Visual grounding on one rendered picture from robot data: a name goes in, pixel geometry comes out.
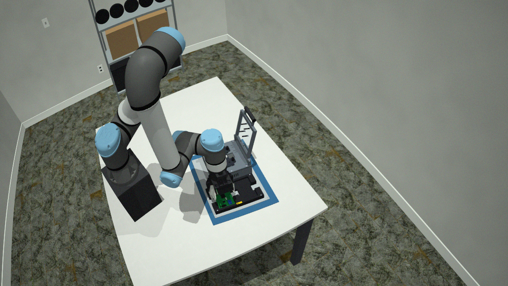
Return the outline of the green circuit board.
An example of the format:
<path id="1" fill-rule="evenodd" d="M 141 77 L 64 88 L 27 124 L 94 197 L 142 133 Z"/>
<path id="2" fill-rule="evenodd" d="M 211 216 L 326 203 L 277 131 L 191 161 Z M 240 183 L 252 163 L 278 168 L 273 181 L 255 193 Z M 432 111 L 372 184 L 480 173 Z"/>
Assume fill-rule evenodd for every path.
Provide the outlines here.
<path id="1" fill-rule="evenodd" d="M 216 202 L 217 202 L 219 208 L 230 206 L 230 205 L 235 203 L 235 201 L 234 201 L 233 197 L 231 196 L 230 192 L 224 193 L 224 194 L 221 194 L 221 195 L 219 195 L 218 192 L 217 192 Z"/>

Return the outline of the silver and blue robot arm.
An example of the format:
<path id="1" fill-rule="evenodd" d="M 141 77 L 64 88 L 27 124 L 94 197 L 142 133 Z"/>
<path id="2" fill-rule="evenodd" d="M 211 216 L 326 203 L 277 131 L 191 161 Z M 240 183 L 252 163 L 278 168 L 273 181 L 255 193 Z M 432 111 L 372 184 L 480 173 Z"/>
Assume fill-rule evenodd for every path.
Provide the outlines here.
<path id="1" fill-rule="evenodd" d="M 160 80 L 183 54 L 185 45 L 178 30 L 161 27 L 128 60 L 126 98 L 112 121 L 100 127 L 95 137 L 97 151 L 115 186 L 128 186 L 139 173 L 137 161 L 128 153 L 127 146 L 140 125 L 163 169 L 160 181 L 167 187 L 179 187 L 193 155 L 204 156 L 211 172 L 223 171 L 227 166 L 220 131 L 211 128 L 200 134 L 177 130 L 172 135 L 167 125 L 160 104 Z"/>

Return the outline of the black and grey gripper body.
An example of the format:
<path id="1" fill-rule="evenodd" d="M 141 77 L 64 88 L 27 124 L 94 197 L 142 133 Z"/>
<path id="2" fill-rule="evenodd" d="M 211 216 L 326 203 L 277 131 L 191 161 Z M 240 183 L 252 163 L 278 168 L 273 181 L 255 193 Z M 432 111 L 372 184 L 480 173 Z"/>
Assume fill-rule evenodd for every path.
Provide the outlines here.
<path id="1" fill-rule="evenodd" d="M 229 174 L 227 173 L 227 166 L 226 168 L 221 172 L 210 172 L 209 178 L 211 183 L 214 185 L 214 190 L 217 195 L 217 192 L 219 195 L 228 193 L 230 191 L 234 191 L 233 183 L 231 181 L 231 178 Z M 216 176 L 215 176 L 216 175 Z M 216 180 L 217 178 L 217 180 Z M 220 179 L 221 178 L 221 179 Z M 219 183 L 218 183 L 219 182 Z"/>

